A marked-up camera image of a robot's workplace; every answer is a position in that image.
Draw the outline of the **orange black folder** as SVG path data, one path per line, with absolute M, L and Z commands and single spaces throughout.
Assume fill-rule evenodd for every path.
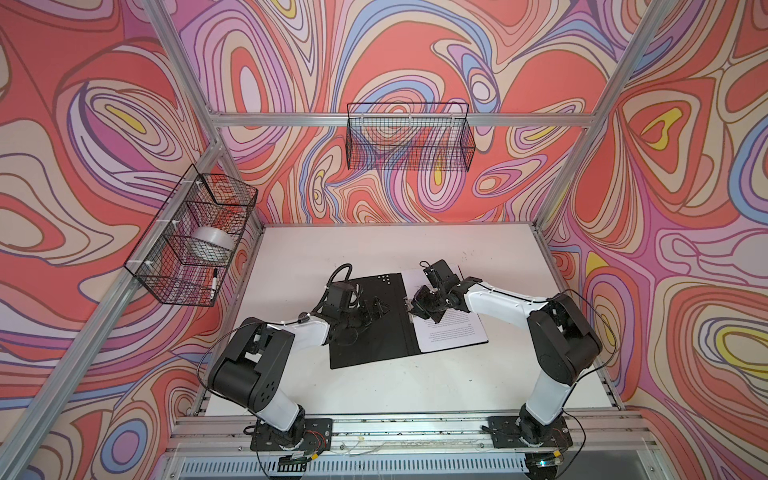
M 315 312 L 326 321 L 332 313 L 344 311 L 330 308 L 326 304 L 328 287 L 338 281 L 357 285 L 358 303 L 379 297 L 389 306 L 390 312 L 384 317 L 378 317 L 353 345 L 332 345 L 328 342 L 331 369 L 427 354 L 418 351 L 408 306 L 408 298 L 427 283 L 424 274 L 410 270 L 352 279 L 348 274 L 340 277 L 338 272 L 334 272 Z

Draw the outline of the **printed paper sheet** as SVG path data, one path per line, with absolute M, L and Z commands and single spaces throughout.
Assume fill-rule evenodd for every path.
M 485 344 L 489 341 L 478 314 L 447 310 L 441 321 L 409 314 L 420 353 Z

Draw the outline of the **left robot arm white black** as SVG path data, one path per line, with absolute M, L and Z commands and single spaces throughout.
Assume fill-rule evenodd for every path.
M 280 389 L 290 355 L 353 343 L 389 312 L 389 306 L 375 297 L 346 307 L 325 303 L 289 322 L 249 317 L 226 336 L 228 343 L 208 368 L 204 386 L 296 443 L 305 431 L 304 409 Z

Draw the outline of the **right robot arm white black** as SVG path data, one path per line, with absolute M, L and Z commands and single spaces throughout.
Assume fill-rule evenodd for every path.
M 541 446 L 562 419 L 572 392 L 603 345 L 575 301 L 565 293 L 531 297 L 494 287 L 480 278 L 460 278 L 439 260 L 421 267 L 428 284 L 410 300 L 410 313 L 438 323 L 449 310 L 487 315 L 530 335 L 539 375 L 517 420 L 520 440 Z

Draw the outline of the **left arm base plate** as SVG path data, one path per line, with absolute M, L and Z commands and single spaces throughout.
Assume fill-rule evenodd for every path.
M 243 433 L 250 437 L 252 451 L 322 453 L 332 445 L 333 420 L 303 419 L 287 431 L 258 420 L 255 425 L 246 426 Z

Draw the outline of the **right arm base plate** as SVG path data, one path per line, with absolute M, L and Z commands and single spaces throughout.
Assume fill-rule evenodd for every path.
M 481 431 L 491 437 L 497 449 L 558 449 L 568 450 L 573 446 L 570 430 L 563 416 L 553 423 L 541 425 L 533 417 L 502 415 L 490 416 L 481 425 Z

